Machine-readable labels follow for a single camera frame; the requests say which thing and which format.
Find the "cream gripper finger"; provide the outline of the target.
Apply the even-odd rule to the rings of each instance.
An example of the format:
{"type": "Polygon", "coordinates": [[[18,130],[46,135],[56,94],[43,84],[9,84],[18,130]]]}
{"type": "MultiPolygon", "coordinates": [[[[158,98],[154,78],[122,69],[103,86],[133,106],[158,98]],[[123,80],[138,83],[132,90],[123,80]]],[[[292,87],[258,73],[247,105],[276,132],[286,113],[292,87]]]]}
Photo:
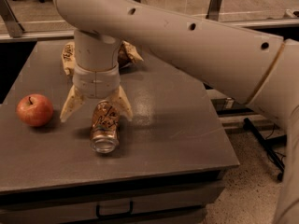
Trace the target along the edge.
{"type": "Polygon", "coordinates": [[[67,98],[64,102],[61,114],[60,121],[66,122],[73,113],[79,110],[85,103],[84,95],[73,85],[67,95],[67,98]]]}
{"type": "Polygon", "coordinates": [[[108,100],[117,108],[121,116],[124,116],[128,121],[133,119],[133,110],[122,86],[113,91],[108,96],[108,100]]]}

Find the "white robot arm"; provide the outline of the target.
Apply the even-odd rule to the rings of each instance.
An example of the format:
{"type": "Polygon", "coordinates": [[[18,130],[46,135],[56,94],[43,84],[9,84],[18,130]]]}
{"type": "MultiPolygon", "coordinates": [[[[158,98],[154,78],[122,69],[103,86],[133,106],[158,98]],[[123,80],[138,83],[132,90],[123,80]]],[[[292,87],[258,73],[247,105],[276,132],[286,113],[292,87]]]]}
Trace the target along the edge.
{"type": "Polygon", "coordinates": [[[133,0],[53,0],[75,28],[73,84],[105,99],[120,88],[122,41],[235,99],[287,134],[286,166],[274,224],[299,223],[299,52],[297,42],[133,0]]]}

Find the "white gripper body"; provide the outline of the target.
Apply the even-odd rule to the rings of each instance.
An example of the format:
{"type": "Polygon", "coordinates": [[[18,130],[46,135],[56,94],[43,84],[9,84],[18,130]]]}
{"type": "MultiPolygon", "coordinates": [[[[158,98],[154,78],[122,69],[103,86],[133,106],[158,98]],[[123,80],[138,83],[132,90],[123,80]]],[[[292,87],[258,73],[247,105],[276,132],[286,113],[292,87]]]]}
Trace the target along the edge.
{"type": "Polygon", "coordinates": [[[87,98],[105,99],[120,86],[119,66],[104,71],[83,68],[75,64],[73,85],[87,98]]]}

